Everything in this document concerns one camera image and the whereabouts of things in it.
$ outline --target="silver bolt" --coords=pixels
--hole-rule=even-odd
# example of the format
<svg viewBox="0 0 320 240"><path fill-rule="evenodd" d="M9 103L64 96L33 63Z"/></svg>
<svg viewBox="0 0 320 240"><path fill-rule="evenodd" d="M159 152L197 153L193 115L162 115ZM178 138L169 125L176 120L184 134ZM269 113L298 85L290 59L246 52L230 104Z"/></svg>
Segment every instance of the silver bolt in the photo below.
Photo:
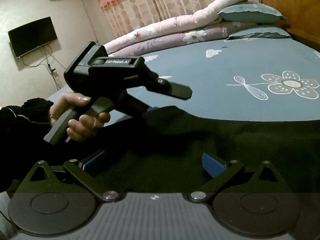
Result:
<svg viewBox="0 0 320 240"><path fill-rule="evenodd" d="M202 191L195 191L190 194L192 199L204 199L207 195Z"/></svg>
<svg viewBox="0 0 320 240"><path fill-rule="evenodd" d="M106 199L115 199L118 197L118 192L110 190L110 191L106 191L102 194L102 196Z"/></svg>

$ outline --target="gray ribbed surface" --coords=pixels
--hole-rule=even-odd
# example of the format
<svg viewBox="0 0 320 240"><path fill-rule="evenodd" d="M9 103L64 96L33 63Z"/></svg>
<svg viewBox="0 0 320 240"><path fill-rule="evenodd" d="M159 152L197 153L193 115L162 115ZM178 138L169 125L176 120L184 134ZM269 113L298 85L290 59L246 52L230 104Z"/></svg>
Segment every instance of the gray ribbed surface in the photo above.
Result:
<svg viewBox="0 0 320 240"><path fill-rule="evenodd" d="M118 203L103 204L83 228L51 240L246 240L222 227L207 206L186 201L182 194L128 193ZM14 240L40 240L18 234ZM293 240L290 235L274 240Z"/></svg>

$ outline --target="flower center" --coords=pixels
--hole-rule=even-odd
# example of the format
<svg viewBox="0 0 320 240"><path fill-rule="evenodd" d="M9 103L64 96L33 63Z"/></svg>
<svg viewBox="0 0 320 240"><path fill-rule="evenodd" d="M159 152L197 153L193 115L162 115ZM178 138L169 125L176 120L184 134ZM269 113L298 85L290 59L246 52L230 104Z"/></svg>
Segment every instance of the flower center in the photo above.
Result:
<svg viewBox="0 0 320 240"><path fill-rule="evenodd" d="M301 87L301 84L298 81L295 80L285 80L283 82L286 86L292 87L292 88L299 88Z"/></svg>

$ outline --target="headboard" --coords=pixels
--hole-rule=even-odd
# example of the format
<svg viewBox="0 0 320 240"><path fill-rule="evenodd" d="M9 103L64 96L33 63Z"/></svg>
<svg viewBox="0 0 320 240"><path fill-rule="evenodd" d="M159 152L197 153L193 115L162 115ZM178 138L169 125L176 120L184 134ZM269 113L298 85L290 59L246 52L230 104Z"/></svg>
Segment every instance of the headboard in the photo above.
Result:
<svg viewBox="0 0 320 240"><path fill-rule="evenodd" d="M279 21L278 26L292 36L308 40L320 47L320 0L259 0L259 2L277 9L288 19L287 22Z"/></svg>

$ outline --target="gripper handle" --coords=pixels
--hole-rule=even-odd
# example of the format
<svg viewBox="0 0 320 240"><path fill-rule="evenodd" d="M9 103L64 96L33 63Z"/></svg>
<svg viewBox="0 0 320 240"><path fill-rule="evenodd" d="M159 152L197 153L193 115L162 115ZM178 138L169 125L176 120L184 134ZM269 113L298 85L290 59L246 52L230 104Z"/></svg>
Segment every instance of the gripper handle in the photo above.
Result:
<svg viewBox="0 0 320 240"><path fill-rule="evenodd" d="M57 145L68 137L68 122L71 119L78 120L83 114L97 117L100 113L110 112L113 109L115 109L114 103L105 97L98 97L93 103L85 107L72 106L59 117L49 133L44 137L44 140L52 145Z"/></svg>

